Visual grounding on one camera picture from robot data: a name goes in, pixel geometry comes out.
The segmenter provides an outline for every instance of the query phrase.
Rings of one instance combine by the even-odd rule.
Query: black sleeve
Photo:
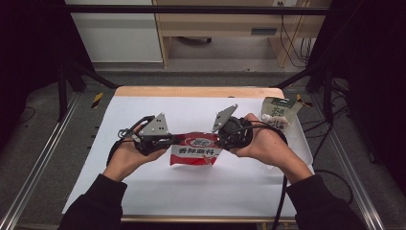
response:
[[[59,230],[120,229],[126,184],[99,174],[86,192],[63,216]]]
[[[286,191],[296,208],[296,222],[301,230],[366,229],[346,201],[328,190],[320,175],[295,183]]]

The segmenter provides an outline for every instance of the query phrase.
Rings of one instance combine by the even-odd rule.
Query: snack bag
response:
[[[271,127],[286,131],[295,121],[302,103],[280,98],[265,98],[260,119]]]
[[[222,149],[215,144],[217,134],[190,132],[175,137],[179,144],[172,145],[170,164],[213,165]]]

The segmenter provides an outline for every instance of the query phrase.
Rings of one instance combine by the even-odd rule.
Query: white table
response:
[[[264,97],[283,97],[281,90],[224,87],[121,87],[111,100],[79,179],[63,210],[85,193],[105,168],[119,129],[141,118],[166,114],[172,134],[210,132],[215,113],[238,104],[233,114],[259,115]],[[292,148],[311,169],[311,153],[299,121],[285,133]],[[169,165],[170,149],[124,180],[122,221],[267,222],[276,214],[282,172],[224,150],[213,166]],[[296,211],[286,196],[282,221]]]

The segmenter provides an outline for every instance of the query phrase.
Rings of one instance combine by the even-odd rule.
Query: red snack package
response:
[[[178,145],[172,145],[170,164],[184,165],[213,165],[222,149],[215,144],[217,134],[205,132],[190,132],[176,135],[181,140]]]

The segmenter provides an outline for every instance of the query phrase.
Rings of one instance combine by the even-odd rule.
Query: white paper sheet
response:
[[[114,97],[104,115],[99,133],[83,166],[65,208],[84,194],[105,169],[111,146],[119,129],[134,125],[141,118],[166,114],[173,134],[191,131],[210,132],[215,113],[238,104],[233,114],[257,116],[263,99],[242,98],[154,98]],[[298,121],[286,133],[292,148],[309,165],[311,153]],[[124,183],[124,215],[273,217],[281,196],[282,173],[279,169],[249,158],[237,158],[224,150],[213,166],[169,165],[169,151],[158,160],[145,164]],[[286,196],[283,217],[296,211]]]

